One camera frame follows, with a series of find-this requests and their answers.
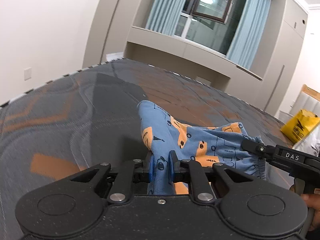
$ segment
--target wooden frame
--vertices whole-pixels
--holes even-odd
[[[314,99],[320,101],[320,93],[309,88],[306,84],[304,84],[301,88],[301,92],[306,93],[307,95],[313,97]]]
[[[216,21],[216,22],[220,22],[220,23],[223,23],[223,24],[226,24],[226,22],[228,20],[229,13],[231,11],[232,4],[233,4],[233,0],[228,0],[228,3],[227,3],[227,6],[226,6],[226,9],[224,11],[223,16],[222,16],[222,18],[219,18],[219,17],[211,16],[209,14],[204,14],[204,13],[197,12],[196,10],[197,10],[197,8],[199,6],[200,0],[190,0],[188,8],[190,7],[191,2],[192,2],[192,9],[191,9],[191,14],[192,15],[198,16],[198,17],[201,17],[201,18],[205,18],[205,19],[208,19],[208,20],[213,20],[213,21]]]

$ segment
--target electrical outlet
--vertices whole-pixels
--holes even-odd
[[[31,78],[31,74],[32,74],[31,67],[26,68],[26,69],[24,70],[24,80],[30,79],[30,78]]]

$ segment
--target blue fabric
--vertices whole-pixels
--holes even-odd
[[[186,0],[155,0],[146,29],[172,36]]]
[[[227,59],[250,69],[267,21],[271,0],[246,0]]]
[[[244,138],[263,142],[260,136],[249,137],[240,122],[218,128],[185,125],[150,101],[141,101],[138,112],[142,140],[154,155],[153,181],[148,186],[149,194],[176,193],[174,184],[169,181],[168,158],[171,150],[176,152],[179,160],[195,159],[202,166],[222,162],[265,179],[265,160],[259,160],[240,147]]]

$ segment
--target cabinet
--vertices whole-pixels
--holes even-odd
[[[296,68],[303,38],[283,21],[274,53],[255,100],[255,106],[274,115]]]
[[[289,24],[302,38],[306,31],[308,15],[293,0],[287,0],[284,21]]]

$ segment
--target mattress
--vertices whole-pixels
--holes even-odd
[[[0,107],[0,236],[22,236],[18,199],[30,190],[101,162],[144,159],[137,104],[150,100],[178,121],[219,127],[242,122],[249,136],[291,147],[279,120],[188,77],[129,59],[67,74]],[[268,177],[289,187],[287,175]]]

